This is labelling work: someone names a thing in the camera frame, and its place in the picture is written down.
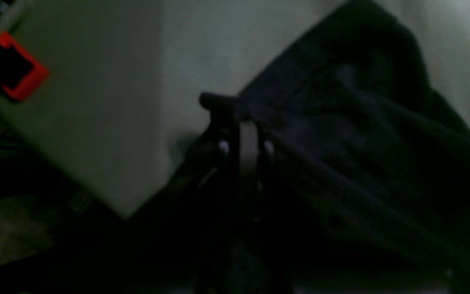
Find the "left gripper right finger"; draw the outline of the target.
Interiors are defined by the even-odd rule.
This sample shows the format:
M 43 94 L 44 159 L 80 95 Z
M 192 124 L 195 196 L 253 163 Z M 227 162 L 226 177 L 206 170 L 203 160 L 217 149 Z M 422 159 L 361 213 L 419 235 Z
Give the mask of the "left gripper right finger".
M 325 259 L 324 218 L 295 191 L 277 167 L 275 146 L 258 125 L 259 187 L 255 241 L 273 269 L 318 270 Z

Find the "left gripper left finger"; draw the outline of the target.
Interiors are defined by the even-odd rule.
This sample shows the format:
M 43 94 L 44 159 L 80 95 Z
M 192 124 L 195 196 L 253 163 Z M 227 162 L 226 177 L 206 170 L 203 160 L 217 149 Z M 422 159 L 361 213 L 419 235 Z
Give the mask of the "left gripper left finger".
M 147 262 L 222 257 L 236 192 L 237 127 L 213 119 L 167 184 L 145 204 Z

